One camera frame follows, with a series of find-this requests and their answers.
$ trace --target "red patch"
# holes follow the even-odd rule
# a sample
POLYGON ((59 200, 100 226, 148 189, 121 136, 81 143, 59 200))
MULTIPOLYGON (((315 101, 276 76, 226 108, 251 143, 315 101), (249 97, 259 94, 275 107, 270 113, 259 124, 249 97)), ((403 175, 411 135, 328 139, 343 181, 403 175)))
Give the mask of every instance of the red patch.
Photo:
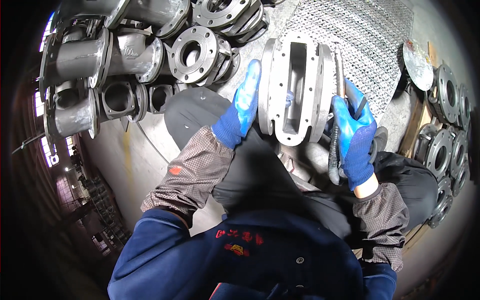
POLYGON ((249 232, 243 232, 242 235, 243 235, 242 240, 247 241, 247 243, 251 241, 253 238, 249 232))
POLYGON ((239 236, 238 233, 237 233, 238 230, 231 230, 231 229, 230 229, 230 232, 231 232, 231 233, 228 234, 229 236, 233 236, 233 237, 235 237, 235 238, 236 238, 237 236, 239 236))
POLYGON ((224 234, 225 234, 225 230, 219 230, 219 231, 216 232, 216 236, 215 236, 215 237, 218 239, 219 237, 221 237, 221 236, 224 235, 224 234))
POLYGON ((257 243, 257 245, 261 245, 264 243, 264 239, 262 238, 262 236, 260 236, 258 233, 255 234, 255 242, 257 243))
POLYGON ((178 175, 181 171, 181 167, 173 167, 171 168, 170 170, 168 170, 170 173, 172 173, 173 175, 178 175))

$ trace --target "gray floor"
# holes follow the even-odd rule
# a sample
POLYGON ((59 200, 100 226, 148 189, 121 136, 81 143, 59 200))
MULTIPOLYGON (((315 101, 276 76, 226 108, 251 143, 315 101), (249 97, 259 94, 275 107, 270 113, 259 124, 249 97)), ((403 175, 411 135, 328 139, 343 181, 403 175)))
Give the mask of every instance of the gray floor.
MULTIPOLYGON (((296 3, 295 0, 287 0, 276 8, 266 8, 272 22, 269 31, 259 40, 240 49, 242 55, 240 70, 230 82, 219 88, 218 92, 222 96, 232 99, 249 60, 261 59, 265 41, 270 37, 277 37, 296 3)), ((425 49, 427 41, 433 42, 438 58, 449 64, 457 81, 473 89, 472 82, 475 80, 472 76, 475 76, 475 73, 464 58, 465 50, 444 14, 430 1, 411 0, 411 3, 415 13, 412 37, 425 49)), ((380 125, 386 126, 390 131, 387 150, 398 149, 410 112, 411 103, 406 95, 390 103, 380 122, 380 125)), ((180 151, 168 134, 162 115, 147 114, 141 125, 166 160, 170 161, 178 155, 180 151)), ((135 124, 130 124, 128 132, 125 133, 119 120, 108 121, 102 123, 100 135, 96 139, 90 140, 88 134, 84 134, 83 137, 94 163, 115 191, 127 226, 133 229, 142 214, 140 211, 142 200, 160 183, 166 173, 167 162, 159 157, 135 124)), ((421 283, 465 230, 473 211, 473 193, 473 184, 468 182, 456 197, 445 221, 435 230, 429 230, 404 257, 404 269, 398 273, 396 299, 421 283)), ((209 199, 205 209, 194 214, 191 234, 218 224, 222 213, 222 207, 213 199, 209 199)))

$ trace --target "work glove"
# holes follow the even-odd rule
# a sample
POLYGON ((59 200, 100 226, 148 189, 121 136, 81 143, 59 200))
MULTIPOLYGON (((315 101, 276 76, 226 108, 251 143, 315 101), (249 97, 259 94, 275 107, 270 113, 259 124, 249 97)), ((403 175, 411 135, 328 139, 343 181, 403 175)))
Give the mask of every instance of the work glove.
POLYGON ((255 119, 261 68, 259 60, 250 61, 245 80, 235 92, 232 104, 225 114, 212 125, 212 132, 216 138, 232 150, 247 135, 247 131, 255 119))
MULTIPOLYGON (((352 114, 355 114, 364 95, 348 79, 345 79, 345 91, 352 114)), ((377 122, 373 118, 368 102, 363 107, 358 120, 353 119, 342 97, 333 96, 332 103, 335 122, 340 129, 338 137, 340 163, 348 177, 348 186, 353 191, 373 174, 373 165, 369 163, 368 151, 377 130, 377 122)))

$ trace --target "factory window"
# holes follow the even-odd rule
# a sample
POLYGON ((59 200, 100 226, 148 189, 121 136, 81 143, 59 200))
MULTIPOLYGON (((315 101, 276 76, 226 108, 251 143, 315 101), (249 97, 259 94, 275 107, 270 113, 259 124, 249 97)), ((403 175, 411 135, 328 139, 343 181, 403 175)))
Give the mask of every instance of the factory window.
POLYGON ((47 138, 45 136, 42 137, 41 142, 43 153, 45 154, 45 160, 47 161, 48 167, 51 168, 53 165, 59 163, 59 156, 56 154, 52 156, 50 148, 48 147, 47 138))
POLYGON ((65 139, 67 141, 67 148, 68 148, 68 155, 72 156, 73 155, 73 138, 71 136, 67 137, 65 139))
POLYGON ((43 102, 40 99, 40 92, 35 92, 35 115, 37 117, 43 115, 43 102))
POLYGON ((40 48, 38 49, 38 52, 42 52, 43 48, 45 47, 45 42, 50 35, 50 30, 52 29, 52 20, 53 20, 53 15, 55 13, 53 12, 52 15, 50 16, 50 19, 47 22, 47 26, 45 26, 45 31, 43 32, 43 37, 42 37, 42 42, 40 43, 40 48))

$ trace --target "embroidered logo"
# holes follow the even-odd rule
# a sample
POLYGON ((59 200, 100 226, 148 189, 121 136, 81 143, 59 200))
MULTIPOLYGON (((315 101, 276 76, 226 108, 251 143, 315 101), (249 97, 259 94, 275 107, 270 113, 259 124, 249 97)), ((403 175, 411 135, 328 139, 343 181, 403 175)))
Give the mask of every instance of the embroidered logo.
POLYGON ((235 253, 238 256, 241 256, 241 255, 250 256, 250 252, 248 251, 248 249, 244 249, 242 246, 239 246, 237 244, 235 245, 226 244, 224 248, 227 250, 233 251, 233 253, 235 253))

